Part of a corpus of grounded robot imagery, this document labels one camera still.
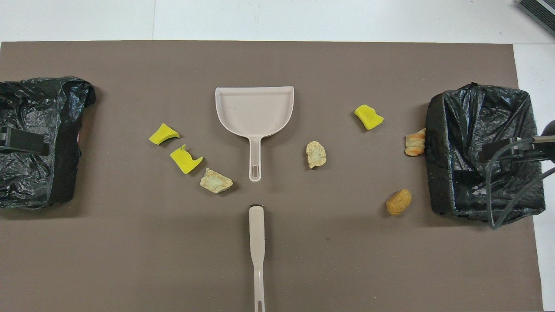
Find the orange-brown nugget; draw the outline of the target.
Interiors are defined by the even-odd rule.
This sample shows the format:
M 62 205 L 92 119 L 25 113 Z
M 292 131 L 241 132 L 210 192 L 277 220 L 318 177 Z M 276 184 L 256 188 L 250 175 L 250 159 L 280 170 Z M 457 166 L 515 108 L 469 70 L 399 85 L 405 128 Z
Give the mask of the orange-brown nugget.
M 412 194 L 407 189 L 401 189 L 386 200 L 386 210 L 389 215 L 400 215 L 411 204 Z

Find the curved yellow sponge piece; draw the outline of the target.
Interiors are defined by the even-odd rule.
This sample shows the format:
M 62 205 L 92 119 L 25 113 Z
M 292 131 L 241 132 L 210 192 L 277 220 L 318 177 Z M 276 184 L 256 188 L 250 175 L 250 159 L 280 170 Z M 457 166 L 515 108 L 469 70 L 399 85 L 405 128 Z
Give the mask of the curved yellow sponge piece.
M 155 145 L 160 145 L 167 140 L 172 140 L 175 138 L 180 138 L 180 134 L 169 127 L 167 124 L 162 123 L 156 132 L 151 134 L 149 141 Z

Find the notched yellow sponge piece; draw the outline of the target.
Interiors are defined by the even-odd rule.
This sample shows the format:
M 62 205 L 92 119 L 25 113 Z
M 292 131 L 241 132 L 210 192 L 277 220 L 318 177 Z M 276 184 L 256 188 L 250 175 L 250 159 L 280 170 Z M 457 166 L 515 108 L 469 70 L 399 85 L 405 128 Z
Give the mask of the notched yellow sponge piece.
M 200 163 L 203 161 L 204 157 L 201 156 L 197 159 L 193 159 L 193 156 L 186 150 L 186 144 L 183 144 L 178 149 L 170 153 L 170 157 L 183 172 L 183 174 L 189 174 L 192 172 Z

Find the pale yellowish bread lump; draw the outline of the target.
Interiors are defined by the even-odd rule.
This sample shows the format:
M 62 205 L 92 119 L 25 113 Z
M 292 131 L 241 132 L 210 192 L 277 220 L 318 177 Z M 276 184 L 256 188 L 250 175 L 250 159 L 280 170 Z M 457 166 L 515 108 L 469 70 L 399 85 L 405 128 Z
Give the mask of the pale yellowish bread lump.
M 306 154 L 310 169 L 323 166 L 327 162 L 325 148 L 318 141 L 311 141 L 307 144 Z

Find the beige crusty bread chunk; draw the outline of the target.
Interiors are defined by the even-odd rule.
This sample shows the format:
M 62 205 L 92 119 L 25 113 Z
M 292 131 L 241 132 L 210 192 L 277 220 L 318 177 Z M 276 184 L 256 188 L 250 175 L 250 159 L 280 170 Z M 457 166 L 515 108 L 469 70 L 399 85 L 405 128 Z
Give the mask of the beige crusty bread chunk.
M 233 186 L 233 181 L 207 167 L 199 185 L 213 194 L 219 194 L 230 189 Z

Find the beige plastic dustpan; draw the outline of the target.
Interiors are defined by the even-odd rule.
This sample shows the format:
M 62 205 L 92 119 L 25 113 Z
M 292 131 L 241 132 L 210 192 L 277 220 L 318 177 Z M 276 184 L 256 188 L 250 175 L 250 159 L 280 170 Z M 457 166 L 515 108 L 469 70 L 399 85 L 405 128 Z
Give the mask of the beige plastic dustpan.
M 215 107 L 222 126 L 248 140 L 248 178 L 260 182 L 261 141 L 289 122 L 294 109 L 294 87 L 218 87 Z

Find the beige hand brush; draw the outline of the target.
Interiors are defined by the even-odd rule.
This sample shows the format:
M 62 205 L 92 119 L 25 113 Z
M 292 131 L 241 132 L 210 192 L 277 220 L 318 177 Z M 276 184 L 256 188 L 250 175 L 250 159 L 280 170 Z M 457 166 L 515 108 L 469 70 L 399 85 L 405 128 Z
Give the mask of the beige hand brush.
M 265 218 L 261 205 L 253 205 L 248 211 L 250 254 L 254 276 L 255 312 L 265 312 L 263 265 L 265 260 Z

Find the bin lined with black bag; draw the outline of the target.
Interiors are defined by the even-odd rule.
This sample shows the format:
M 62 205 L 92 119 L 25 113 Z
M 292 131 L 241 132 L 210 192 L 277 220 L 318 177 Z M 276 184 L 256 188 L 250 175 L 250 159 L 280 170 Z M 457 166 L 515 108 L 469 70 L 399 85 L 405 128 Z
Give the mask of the bin lined with black bag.
M 42 209 L 75 193 L 85 109 L 94 86 L 77 77 L 0 81 L 0 127 L 44 136 L 46 156 L 0 153 L 0 209 Z
M 501 226 L 545 211 L 540 162 L 480 162 L 484 144 L 537 135 L 527 91 L 468 84 L 432 98 L 425 159 L 431 209 Z

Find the layered croissant piece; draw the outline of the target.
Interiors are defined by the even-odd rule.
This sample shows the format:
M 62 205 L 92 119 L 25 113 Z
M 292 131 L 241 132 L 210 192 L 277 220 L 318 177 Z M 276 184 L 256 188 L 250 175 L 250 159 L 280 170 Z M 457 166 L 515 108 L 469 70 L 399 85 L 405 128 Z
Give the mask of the layered croissant piece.
M 405 136 L 405 150 L 407 156 L 414 157 L 424 154 L 426 141 L 426 128 Z

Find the chunky yellow sponge piece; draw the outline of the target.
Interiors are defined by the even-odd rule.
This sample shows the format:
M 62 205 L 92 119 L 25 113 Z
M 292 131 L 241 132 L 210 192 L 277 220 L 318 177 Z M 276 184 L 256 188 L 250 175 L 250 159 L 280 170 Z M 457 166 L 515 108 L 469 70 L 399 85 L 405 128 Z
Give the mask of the chunky yellow sponge piece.
M 354 114 L 363 123 L 366 130 L 373 130 L 373 128 L 380 126 L 384 121 L 383 117 L 376 113 L 375 109 L 366 104 L 357 107 Z

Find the dark ribbed device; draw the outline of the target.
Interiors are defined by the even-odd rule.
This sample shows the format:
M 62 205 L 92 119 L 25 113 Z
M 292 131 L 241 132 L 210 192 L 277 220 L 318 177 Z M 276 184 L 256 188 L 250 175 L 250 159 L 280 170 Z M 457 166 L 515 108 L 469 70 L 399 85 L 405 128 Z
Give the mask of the dark ribbed device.
M 516 4 L 555 37 L 555 0 L 517 0 Z

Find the brown table mat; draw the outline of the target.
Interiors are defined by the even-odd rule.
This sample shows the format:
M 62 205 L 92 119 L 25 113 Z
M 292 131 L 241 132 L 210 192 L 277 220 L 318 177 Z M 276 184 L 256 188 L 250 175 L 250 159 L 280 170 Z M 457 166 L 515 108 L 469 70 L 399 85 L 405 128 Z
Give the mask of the brown table mat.
M 0 211 L 0 312 L 252 312 L 248 208 L 265 210 L 267 312 L 541 310 L 532 218 L 497 231 L 430 207 L 404 154 L 430 99 L 468 83 L 517 88 L 509 44 L 3 42 L 0 81 L 92 83 L 75 197 Z M 226 130 L 218 87 L 294 87 L 261 141 Z M 384 119 L 366 130 L 361 105 Z M 162 123 L 180 138 L 149 141 Z M 306 148 L 327 162 L 310 169 Z M 203 161 L 183 174 L 170 153 Z M 233 181 L 201 187 L 210 168 Z M 412 194 L 399 215 L 386 200 Z

